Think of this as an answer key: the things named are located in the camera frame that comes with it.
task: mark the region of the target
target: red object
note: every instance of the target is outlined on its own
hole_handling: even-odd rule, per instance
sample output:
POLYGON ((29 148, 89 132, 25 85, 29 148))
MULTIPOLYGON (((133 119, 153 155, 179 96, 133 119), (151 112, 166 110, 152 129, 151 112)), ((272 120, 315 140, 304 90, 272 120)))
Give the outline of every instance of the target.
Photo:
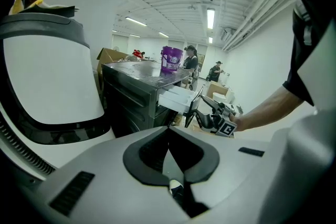
POLYGON ((139 58, 142 58, 141 51, 139 51, 139 50, 134 50, 134 52, 132 54, 139 57, 139 58))

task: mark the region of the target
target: cardboard box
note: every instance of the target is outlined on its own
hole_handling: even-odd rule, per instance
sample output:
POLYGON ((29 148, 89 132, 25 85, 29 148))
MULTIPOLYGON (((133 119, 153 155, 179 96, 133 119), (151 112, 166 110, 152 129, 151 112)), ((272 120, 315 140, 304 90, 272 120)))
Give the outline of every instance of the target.
POLYGON ((209 89, 208 92, 206 93, 206 96, 210 97, 211 99, 213 98, 213 93, 217 92, 219 94, 223 94, 226 95, 228 91, 228 88, 223 87, 222 85, 220 85, 218 82, 215 81, 211 81, 210 85, 209 85, 209 89))
POLYGON ((119 52, 116 50, 111 50, 108 48, 102 48, 100 53, 98 54, 97 60, 98 66, 97 66, 97 73, 98 73, 98 80, 99 80, 99 89, 101 90, 101 85, 103 83, 103 74, 102 74, 102 67, 101 65, 103 63, 111 63, 111 62, 117 62, 122 58, 125 58, 128 54, 124 54, 123 52, 119 52))

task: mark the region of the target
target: person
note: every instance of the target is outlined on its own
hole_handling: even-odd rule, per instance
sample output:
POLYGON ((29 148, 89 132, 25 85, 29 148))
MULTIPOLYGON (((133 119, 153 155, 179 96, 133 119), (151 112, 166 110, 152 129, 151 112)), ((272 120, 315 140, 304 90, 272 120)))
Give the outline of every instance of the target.
POLYGON ((237 131, 276 122, 304 101, 313 105, 298 69, 322 38, 331 19, 335 18, 335 0, 297 0, 293 11, 294 42, 290 71, 283 85, 258 107, 239 118, 230 115, 237 131))
POLYGON ((222 69, 220 69, 221 64, 222 62, 218 61, 216 65, 212 68, 209 81, 218 82, 219 75, 223 72, 222 69))
POLYGON ((198 58, 197 50, 194 46, 188 46, 185 48, 188 57, 184 60, 182 69, 187 69, 191 73, 192 83, 190 89, 196 91, 197 88, 197 78, 198 78, 198 58))

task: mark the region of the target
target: white robot body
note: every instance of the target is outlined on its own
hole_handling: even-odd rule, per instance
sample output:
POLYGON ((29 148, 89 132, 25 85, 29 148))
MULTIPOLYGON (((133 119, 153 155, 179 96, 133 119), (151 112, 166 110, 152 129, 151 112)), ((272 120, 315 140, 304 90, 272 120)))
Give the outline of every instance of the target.
POLYGON ((44 180, 115 138, 79 23, 51 14, 12 15, 0 24, 0 41, 0 148, 19 168, 44 180))

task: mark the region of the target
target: person's arm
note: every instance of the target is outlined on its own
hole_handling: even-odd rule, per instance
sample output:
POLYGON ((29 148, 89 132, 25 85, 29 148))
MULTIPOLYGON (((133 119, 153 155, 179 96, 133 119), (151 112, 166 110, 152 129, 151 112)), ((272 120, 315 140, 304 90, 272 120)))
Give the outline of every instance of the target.
POLYGON ((303 101, 285 87, 280 87, 255 109, 241 117, 230 114, 230 120, 237 124, 237 131, 244 131, 276 122, 297 108, 303 101))
POLYGON ((217 73, 218 73, 217 66, 214 66, 214 67, 212 68, 211 76, 214 77, 215 74, 217 74, 217 73))
POLYGON ((185 69, 185 70, 189 71, 190 74, 191 74, 191 73, 193 73, 195 71, 195 68, 189 68, 189 69, 185 69))

